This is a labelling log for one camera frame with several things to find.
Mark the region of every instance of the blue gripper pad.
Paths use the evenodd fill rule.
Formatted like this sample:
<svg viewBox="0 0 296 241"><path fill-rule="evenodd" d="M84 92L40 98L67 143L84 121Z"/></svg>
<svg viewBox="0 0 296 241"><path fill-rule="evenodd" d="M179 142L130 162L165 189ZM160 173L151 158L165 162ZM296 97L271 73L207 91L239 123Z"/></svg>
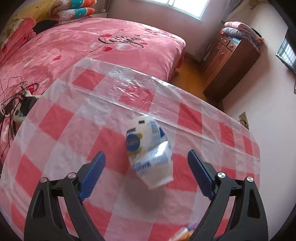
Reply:
<svg viewBox="0 0 296 241"><path fill-rule="evenodd" d="M95 157L95 160L92 161L91 167L80 182L80 192L78 197L81 201L84 201L85 198L91 196L91 193L94 190L94 187L105 167L105 164L106 156L103 152L101 152Z"/></svg>
<svg viewBox="0 0 296 241"><path fill-rule="evenodd" d="M188 152L187 155L188 165L202 191L202 194L209 198L209 200L213 200L215 197L214 193L214 182L208 172L206 171L205 167L203 166L201 160L196 156L194 150Z"/></svg>

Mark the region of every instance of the gray curtain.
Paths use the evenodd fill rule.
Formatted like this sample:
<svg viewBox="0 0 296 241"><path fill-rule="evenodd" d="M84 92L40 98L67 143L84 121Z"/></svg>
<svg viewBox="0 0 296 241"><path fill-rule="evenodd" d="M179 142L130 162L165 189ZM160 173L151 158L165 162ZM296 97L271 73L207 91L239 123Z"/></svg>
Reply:
<svg viewBox="0 0 296 241"><path fill-rule="evenodd" d="M111 2L112 2L112 0L105 0L105 9L106 9L106 12L109 12Z"/></svg>
<svg viewBox="0 0 296 241"><path fill-rule="evenodd" d="M228 15L235 10L244 0L228 0L227 5L225 7L225 11L224 14L222 16L222 20L219 23L218 27L217 27L217 31L214 33L214 36L211 37L211 39L216 39L215 36L217 35L217 33L223 28L224 23L226 18L228 17ZM206 59L206 57L209 55L209 53L211 52L212 48L214 47L214 43L216 41L213 40L212 42L210 42L207 47L205 48L206 50L204 52L202 52L202 54L197 53L195 55L195 58L198 61L204 61Z"/></svg>

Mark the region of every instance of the wall outlet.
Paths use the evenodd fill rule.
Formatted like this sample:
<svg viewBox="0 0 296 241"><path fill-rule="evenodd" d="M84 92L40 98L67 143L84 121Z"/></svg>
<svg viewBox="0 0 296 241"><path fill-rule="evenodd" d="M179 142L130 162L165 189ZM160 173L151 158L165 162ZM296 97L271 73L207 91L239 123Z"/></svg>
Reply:
<svg viewBox="0 0 296 241"><path fill-rule="evenodd" d="M240 120L240 123L246 127L247 129L249 129L249 122L248 122L248 119L247 119L247 115L246 115L246 112L242 113L240 116L239 116L239 120Z"/></svg>

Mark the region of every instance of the white plastic bag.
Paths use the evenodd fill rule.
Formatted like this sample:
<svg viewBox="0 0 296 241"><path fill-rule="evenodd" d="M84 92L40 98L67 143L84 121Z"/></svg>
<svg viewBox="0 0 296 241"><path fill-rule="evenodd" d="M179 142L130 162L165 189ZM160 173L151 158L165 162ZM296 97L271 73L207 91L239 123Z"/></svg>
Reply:
<svg viewBox="0 0 296 241"><path fill-rule="evenodd" d="M140 116L130 122L126 148L131 167L149 189L173 181L172 148L152 117Z"/></svg>

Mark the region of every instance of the checkered tablecloth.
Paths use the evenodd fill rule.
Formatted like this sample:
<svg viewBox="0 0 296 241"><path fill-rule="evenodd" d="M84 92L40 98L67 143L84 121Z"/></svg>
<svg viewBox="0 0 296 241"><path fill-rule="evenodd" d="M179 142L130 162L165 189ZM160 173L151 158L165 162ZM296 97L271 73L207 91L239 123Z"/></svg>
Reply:
<svg viewBox="0 0 296 241"><path fill-rule="evenodd" d="M125 147L128 122L146 114L157 120L173 149L174 181L155 190L130 168ZM100 233L107 241L166 241L182 226L196 226L210 203L187 164L193 148L217 171L242 180L252 176L259 185L259 147L238 122L154 77L85 58L50 86L21 125L4 163L0 210L23 238L40 178L64 178L103 151L106 167L84 201ZM61 207L75 234L62 200ZM231 203L218 234L230 210Z"/></svg>

